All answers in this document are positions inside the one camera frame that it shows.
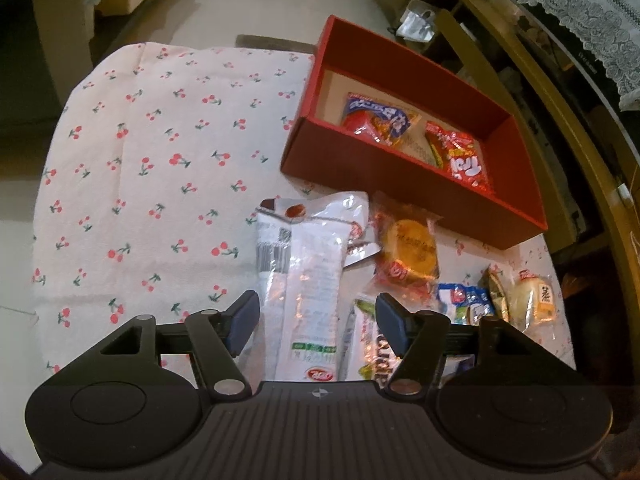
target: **red box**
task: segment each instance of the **red box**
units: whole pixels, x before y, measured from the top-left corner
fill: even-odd
[[[365,86],[479,139],[494,193],[339,126],[347,92],[366,94]],[[425,57],[335,16],[320,37],[280,168],[337,190],[381,190],[442,216],[439,224],[447,229],[502,250],[546,230],[513,116]]]

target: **floor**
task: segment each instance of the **floor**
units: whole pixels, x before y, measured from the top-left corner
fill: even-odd
[[[157,0],[126,40],[205,48],[233,46],[236,35],[255,34],[315,43],[330,14],[388,34],[373,0]],[[4,142],[0,160],[11,153]],[[24,146],[18,148],[24,160]],[[0,306],[8,308],[0,308],[0,447],[27,470],[39,460],[24,427],[24,405],[46,378],[36,320],[29,314],[32,217],[43,150],[30,149],[33,164],[21,162],[8,174],[0,171]]]

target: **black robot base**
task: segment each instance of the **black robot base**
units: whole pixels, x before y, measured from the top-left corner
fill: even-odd
[[[38,480],[605,478],[591,463],[607,398],[495,317],[451,325],[388,294],[376,319],[402,356],[373,381],[263,382],[236,367],[257,294],[183,324],[138,316],[36,389],[25,412]],[[160,354],[189,354],[198,387]],[[476,365],[439,387],[446,356]]]

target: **lace curtain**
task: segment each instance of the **lace curtain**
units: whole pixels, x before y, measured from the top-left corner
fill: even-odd
[[[621,110],[640,110],[640,0],[519,0],[541,4],[615,81]]]

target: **white lace cloth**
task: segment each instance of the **white lace cloth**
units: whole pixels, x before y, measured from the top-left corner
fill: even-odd
[[[640,110],[640,0],[519,0],[542,4],[618,86],[621,110]]]
[[[225,310],[257,290],[254,208],[326,193],[279,171],[312,56],[246,49],[123,47],[68,99],[34,215],[33,288],[56,372],[138,314],[158,323]],[[477,283],[498,264],[551,274],[559,320],[540,341],[574,358],[544,238],[497,251],[439,230],[442,280]],[[340,314],[372,276],[343,275]],[[181,356],[163,363],[188,376]]]

